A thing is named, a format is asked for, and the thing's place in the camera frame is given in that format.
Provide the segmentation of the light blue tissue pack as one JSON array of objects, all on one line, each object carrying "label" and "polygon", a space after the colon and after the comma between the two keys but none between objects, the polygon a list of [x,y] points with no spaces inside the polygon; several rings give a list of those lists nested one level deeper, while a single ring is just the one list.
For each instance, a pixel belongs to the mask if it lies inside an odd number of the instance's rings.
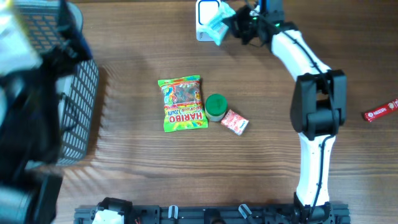
[{"label": "light blue tissue pack", "polygon": [[220,46],[229,30],[227,20],[235,15],[236,11],[228,3],[220,2],[215,14],[199,28],[199,31],[204,32],[210,40]]}]

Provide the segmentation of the small red snack box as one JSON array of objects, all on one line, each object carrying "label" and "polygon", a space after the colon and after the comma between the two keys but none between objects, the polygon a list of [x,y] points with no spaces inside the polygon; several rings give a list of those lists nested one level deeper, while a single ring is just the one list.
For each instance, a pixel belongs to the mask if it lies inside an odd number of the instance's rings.
[{"label": "small red snack box", "polygon": [[221,120],[221,124],[240,136],[249,124],[249,120],[243,118],[233,110],[229,110]]}]

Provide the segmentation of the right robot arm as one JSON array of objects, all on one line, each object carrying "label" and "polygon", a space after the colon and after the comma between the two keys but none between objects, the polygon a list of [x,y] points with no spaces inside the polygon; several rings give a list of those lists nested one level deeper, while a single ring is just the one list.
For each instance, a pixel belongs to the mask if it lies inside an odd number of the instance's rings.
[{"label": "right robot arm", "polygon": [[285,21],[281,1],[246,3],[228,19],[244,45],[258,37],[295,81],[290,121],[300,139],[300,180],[290,204],[239,206],[248,223],[350,223],[346,204],[331,203],[330,157],[346,121],[346,75],[324,64],[293,22]]}]

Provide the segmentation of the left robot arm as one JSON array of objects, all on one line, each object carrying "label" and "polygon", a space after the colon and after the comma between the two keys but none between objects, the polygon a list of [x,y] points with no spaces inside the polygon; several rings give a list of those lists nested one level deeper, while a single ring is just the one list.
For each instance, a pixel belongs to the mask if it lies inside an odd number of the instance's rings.
[{"label": "left robot arm", "polygon": [[62,176],[27,164],[58,161],[65,128],[56,83],[92,59],[66,1],[59,3],[56,28],[63,42],[38,52],[16,5],[1,2],[2,223],[52,223],[56,217]]}]

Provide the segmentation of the red Nescafe coffee stick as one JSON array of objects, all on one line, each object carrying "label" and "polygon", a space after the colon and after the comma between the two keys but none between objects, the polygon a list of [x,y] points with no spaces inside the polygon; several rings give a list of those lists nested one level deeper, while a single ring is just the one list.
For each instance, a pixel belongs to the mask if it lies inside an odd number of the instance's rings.
[{"label": "red Nescafe coffee stick", "polygon": [[397,111],[397,98],[376,109],[365,112],[364,119],[367,122],[372,122],[394,111]]}]

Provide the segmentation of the Haribo gummy candy bag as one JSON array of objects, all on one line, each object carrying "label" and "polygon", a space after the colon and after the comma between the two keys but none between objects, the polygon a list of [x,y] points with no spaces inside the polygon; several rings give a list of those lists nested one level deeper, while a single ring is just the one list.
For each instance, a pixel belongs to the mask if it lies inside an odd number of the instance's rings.
[{"label": "Haribo gummy candy bag", "polygon": [[164,99],[166,133],[208,127],[201,98],[200,80],[199,75],[191,75],[158,81]]}]

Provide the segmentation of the green lid jar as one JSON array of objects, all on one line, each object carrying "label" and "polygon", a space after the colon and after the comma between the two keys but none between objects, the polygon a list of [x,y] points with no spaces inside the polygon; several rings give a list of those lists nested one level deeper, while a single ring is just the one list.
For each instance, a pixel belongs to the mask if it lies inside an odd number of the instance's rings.
[{"label": "green lid jar", "polygon": [[228,107],[226,98],[221,94],[210,95],[205,102],[205,114],[210,121],[221,121]]}]

